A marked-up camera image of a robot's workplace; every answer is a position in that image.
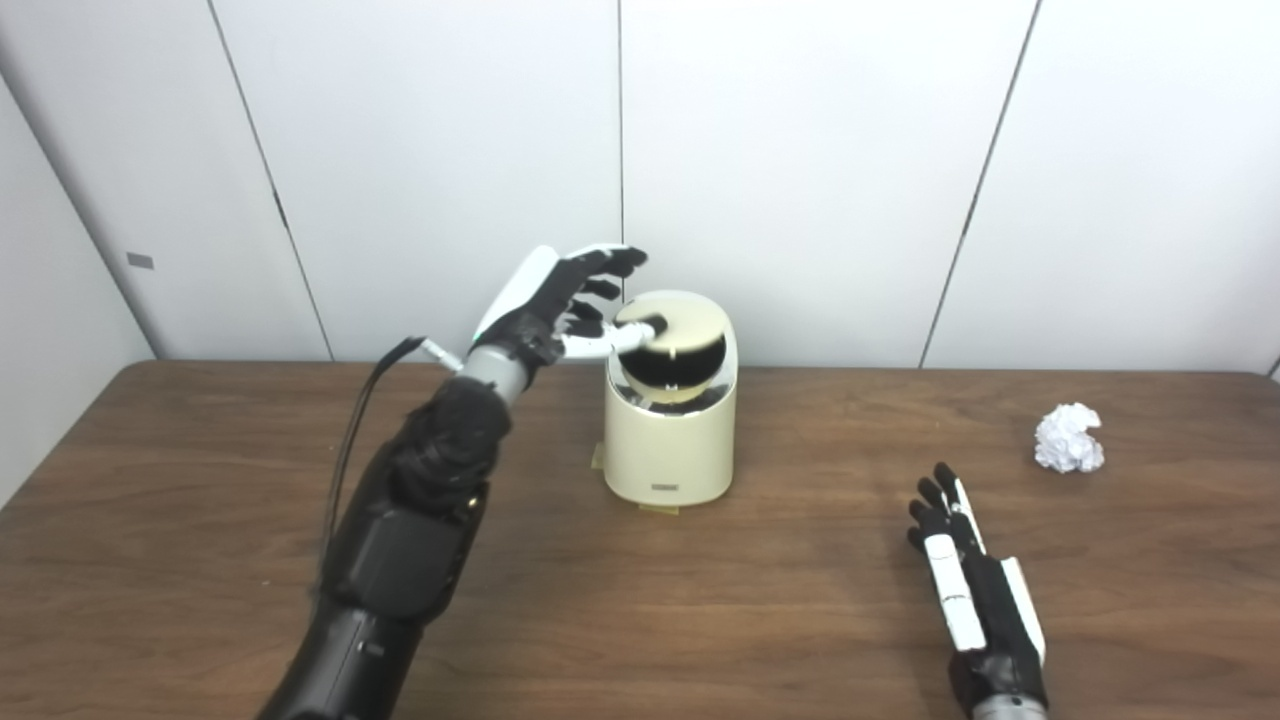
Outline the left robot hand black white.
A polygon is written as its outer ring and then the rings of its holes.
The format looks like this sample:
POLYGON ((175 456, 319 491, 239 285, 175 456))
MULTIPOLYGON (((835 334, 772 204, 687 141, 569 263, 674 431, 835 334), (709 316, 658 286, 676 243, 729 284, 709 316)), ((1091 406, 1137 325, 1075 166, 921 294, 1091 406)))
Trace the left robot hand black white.
POLYGON ((605 359, 646 346, 668 331, 666 316, 613 322, 584 299, 618 299, 620 282, 646 260, 641 249, 622 243, 567 254, 535 247, 486 310, 468 350, 495 348, 532 375, 563 360, 605 359))

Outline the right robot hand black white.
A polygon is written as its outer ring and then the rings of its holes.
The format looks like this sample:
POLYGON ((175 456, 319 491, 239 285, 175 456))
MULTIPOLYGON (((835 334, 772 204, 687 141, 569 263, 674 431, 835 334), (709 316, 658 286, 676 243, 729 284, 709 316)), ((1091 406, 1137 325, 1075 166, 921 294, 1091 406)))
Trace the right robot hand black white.
POLYGON ((929 568, 965 716, 1047 719, 1044 632, 1020 561, 987 552, 966 488, 945 462, 919 479, 908 511, 908 542, 929 568))

